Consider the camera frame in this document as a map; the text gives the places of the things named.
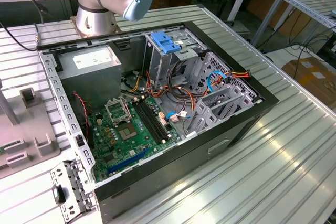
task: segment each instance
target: white sticker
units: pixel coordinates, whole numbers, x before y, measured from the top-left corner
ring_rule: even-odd
[[[322,73],[320,73],[320,72],[314,72],[312,74],[315,75],[315,77],[317,79],[323,79],[323,78],[325,78],[324,75]]]
[[[306,68],[312,68],[314,67],[310,62],[307,62],[307,61],[304,61],[304,62],[301,62],[302,65],[304,65]]]
[[[187,112],[184,111],[184,110],[182,110],[182,111],[180,112],[180,116],[183,117],[183,118],[185,118],[185,117],[187,116]]]
[[[73,60],[78,69],[112,61],[109,52],[104,49],[96,52],[89,52],[83,55],[76,55]]]

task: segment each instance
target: metal workbench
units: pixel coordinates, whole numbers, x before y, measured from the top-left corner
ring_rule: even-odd
[[[280,102],[245,139],[113,223],[323,223],[336,207],[336,115],[205,8],[152,10],[123,31],[192,20]],[[43,43],[78,38],[70,21],[39,25]],[[12,28],[34,45],[33,26]],[[42,93],[59,156],[0,180],[2,223],[62,223],[49,170],[74,158],[37,53],[0,30],[0,78],[6,97],[23,87]],[[78,223],[101,223],[93,211]]]
[[[331,15],[331,11],[336,9],[336,0],[275,0],[256,32],[251,42],[252,45],[255,46],[258,43],[282,1],[286,1],[289,6],[275,26],[275,30],[286,20],[290,12],[296,8],[316,20],[317,25],[322,24],[326,26],[326,28],[333,28],[333,30],[336,31],[336,18]],[[314,31],[315,29],[312,29],[306,41],[313,35]]]

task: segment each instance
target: metal shelf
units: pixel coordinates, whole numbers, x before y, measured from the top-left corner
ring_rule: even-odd
[[[336,9],[336,0],[275,0],[264,21],[261,23],[258,31],[256,32],[251,42],[252,45],[255,46],[258,43],[261,35],[264,33],[268,23],[273,17],[273,14],[276,12],[282,1],[286,1],[292,7],[299,9],[327,28],[336,27],[336,18],[330,14],[332,10]],[[292,9],[291,6],[287,8],[276,27],[279,27],[279,25],[281,25],[280,23],[284,22],[285,18]]]

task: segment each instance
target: blue drive bay latch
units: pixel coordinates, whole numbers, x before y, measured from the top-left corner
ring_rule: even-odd
[[[155,41],[155,43],[159,47],[162,48],[165,54],[169,54],[170,52],[176,52],[176,51],[181,50],[180,46],[176,45],[174,41],[172,40],[172,38],[167,36],[167,34],[165,34],[162,31],[159,31],[157,33],[152,33],[151,36],[153,40]]]

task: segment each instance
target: cardboard box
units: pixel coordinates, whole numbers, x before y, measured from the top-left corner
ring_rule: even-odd
[[[294,76],[297,60],[283,66],[283,71]],[[300,59],[295,80],[331,109],[336,108],[336,74],[315,57]]]

